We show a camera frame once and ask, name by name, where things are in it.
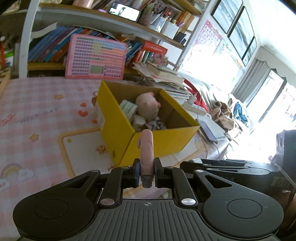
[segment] metal screw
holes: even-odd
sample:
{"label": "metal screw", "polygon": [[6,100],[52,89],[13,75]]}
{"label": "metal screw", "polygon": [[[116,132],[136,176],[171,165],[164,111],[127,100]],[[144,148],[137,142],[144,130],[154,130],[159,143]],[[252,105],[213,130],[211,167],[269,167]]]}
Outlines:
{"label": "metal screw", "polygon": [[190,205],[194,205],[196,203],[196,201],[192,198],[184,198],[181,201],[182,204],[186,205],[186,206],[190,206]]}
{"label": "metal screw", "polygon": [[104,198],[101,200],[101,204],[105,205],[105,206],[109,206],[114,204],[115,201],[112,198]]}

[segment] cloud print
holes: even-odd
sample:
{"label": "cloud print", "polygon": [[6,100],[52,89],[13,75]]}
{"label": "cloud print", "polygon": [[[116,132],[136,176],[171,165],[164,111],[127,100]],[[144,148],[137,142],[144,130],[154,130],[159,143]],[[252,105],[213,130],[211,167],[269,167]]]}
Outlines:
{"label": "cloud print", "polygon": [[19,182],[24,182],[28,180],[29,178],[34,176],[34,172],[29,169],[20,169],[17,174],[17,180]]}
{"label": "cloud print", "polygon": [[0,192],[10,188],[11,184],[5,178],[0,178]]}

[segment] framed picture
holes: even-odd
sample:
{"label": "framed picture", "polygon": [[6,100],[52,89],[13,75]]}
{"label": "framed picture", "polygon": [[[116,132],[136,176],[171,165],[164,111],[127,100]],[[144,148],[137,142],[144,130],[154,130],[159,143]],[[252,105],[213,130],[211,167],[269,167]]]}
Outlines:
{"label": "framed picture", "polygon": [[248,64],[250,58],[252,57],[256,48],[257,48],[256,38],[253,37],[252,43],[250,44],[249,49],[247,50],[246,54],[242,58],[242,62],[244,63],[244,66],[247,66],[247,64]]}
{"label": "framed picture", "polygon": [[241,6],[242,0],[220,0],[216,4],[212,17],[225,33],[228,33]]}
{"label": "framed picture", "polygon": [[238,55],[242,58],[254,37],[253,27],[245,7],[241,11],[237,22],[230,33],[229,39],[235,47]]}

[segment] pink educational tablet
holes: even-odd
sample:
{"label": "pink educational tablet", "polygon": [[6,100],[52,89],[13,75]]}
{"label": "pink educational tablet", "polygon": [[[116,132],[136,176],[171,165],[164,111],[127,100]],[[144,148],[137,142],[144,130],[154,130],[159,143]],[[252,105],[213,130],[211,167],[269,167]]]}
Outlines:
{"label": "pink educational tablet", "polygon": [[127,44],[73,34],[67,56],[67,79],[122,80]]}

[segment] ceiling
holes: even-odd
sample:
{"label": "ceiling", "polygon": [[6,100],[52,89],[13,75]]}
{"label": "ceiling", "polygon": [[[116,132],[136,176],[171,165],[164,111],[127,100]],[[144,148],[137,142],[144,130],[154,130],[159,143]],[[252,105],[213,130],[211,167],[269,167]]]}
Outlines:
{"label": "ceiling", "polygon": [[296,15],[279,0],[249,0],[261,46],[296,72]]}

